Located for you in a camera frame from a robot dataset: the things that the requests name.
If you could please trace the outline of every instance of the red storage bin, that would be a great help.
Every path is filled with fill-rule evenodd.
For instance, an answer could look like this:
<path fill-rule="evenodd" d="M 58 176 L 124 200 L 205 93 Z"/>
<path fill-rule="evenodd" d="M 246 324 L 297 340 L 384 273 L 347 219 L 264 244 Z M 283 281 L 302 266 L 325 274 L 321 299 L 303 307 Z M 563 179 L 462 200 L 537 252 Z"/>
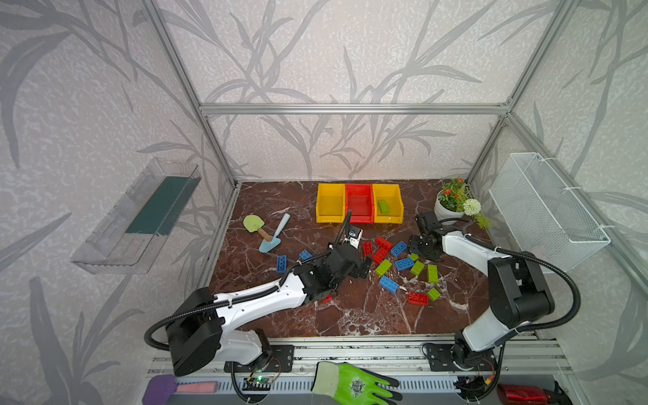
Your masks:
<path fill-rule="evenodd" d="M 347 184 L 346 210 L 351 210 L 351 222 L 372 224 L 374 215 L 373 188 L 371 184 Z"/>

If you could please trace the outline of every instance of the white pom pom flower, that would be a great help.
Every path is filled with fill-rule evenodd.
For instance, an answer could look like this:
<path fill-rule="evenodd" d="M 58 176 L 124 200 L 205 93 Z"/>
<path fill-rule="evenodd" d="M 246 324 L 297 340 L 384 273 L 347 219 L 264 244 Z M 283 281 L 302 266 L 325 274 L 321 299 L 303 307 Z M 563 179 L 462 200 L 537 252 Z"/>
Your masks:
<path fill-rule="evenodd" d="M 466 215 L 477 215 L 481 212 L 481 203 L 474 198 L 469 198 L 463 203 L 463 212 Z"/>

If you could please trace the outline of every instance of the mesh basket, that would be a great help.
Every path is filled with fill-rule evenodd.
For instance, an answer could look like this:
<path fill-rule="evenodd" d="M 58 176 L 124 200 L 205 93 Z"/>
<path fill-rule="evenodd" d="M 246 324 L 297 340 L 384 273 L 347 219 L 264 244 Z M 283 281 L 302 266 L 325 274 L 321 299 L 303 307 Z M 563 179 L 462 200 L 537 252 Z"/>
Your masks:
<path fill-rule="evenodd" d="M 511 154 L 490 194 L 520 247 L 562 270 L 610 243 L 600 224 L 540 154 Z"/>

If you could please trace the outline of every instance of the yellow storage bin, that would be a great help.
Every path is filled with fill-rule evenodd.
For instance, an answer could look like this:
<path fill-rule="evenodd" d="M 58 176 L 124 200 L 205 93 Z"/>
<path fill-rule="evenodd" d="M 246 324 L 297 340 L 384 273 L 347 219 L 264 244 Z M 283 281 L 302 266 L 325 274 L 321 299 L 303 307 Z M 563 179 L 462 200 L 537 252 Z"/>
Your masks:
<path fill-rule="evenodd" d="M 344 184 L 320 183 L 318 186 L 318 200 L 315 204 L 317 222 L 344 221 L 345 188 Z"/>
<path fill-rule="evenodd" d="M 389 214 L 383 215 L 378 201 L 385 200 L 389 207 Z M 402 224 L 403 200 L 400 197 L 400 187 L 397 184 L 373 185 L 373 222 L 375 224 Z"/>

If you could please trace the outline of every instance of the leaf pattern wallpaper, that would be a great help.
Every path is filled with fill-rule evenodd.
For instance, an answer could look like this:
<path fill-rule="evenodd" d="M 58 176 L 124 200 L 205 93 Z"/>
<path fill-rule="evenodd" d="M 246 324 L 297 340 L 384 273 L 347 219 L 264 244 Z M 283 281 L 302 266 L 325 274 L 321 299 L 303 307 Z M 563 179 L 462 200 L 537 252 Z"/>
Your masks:
<path fill-rule="evenodd" d="M 158 3 L 203 103 L 497 103 L 558 1 Z M 238 177 L 317 180 L 467 172 L 496 117 L 209 119 Z"/>
<path fill-rule="evenodd" d="M 233 192 L 139 2 L 0 0 L 0 404 L 127 404 Z M 70 262 L 152 157 L 202 180 L 146 275 Z"/>
<path fill-rule="evenodd" d="M 583 187 L 636 251 L 648 258 L 648 1 L 581 1 L 515 108 L 537 139 Z M 483 198 L 503 164 L 502 148 L 527 152 L 505 130 L 475 181 Z M 490 213 L 498 218 L 496 208 Z M 515 246 L 496 221 L 493 235 Z M 639 404 L 648 393 L 648 301 L 606 249 L 574 268 L 580 314 L 543 331 L 556 337 L 590 403 Z M 548 279 L 556 318 L 570 292 Z"/>

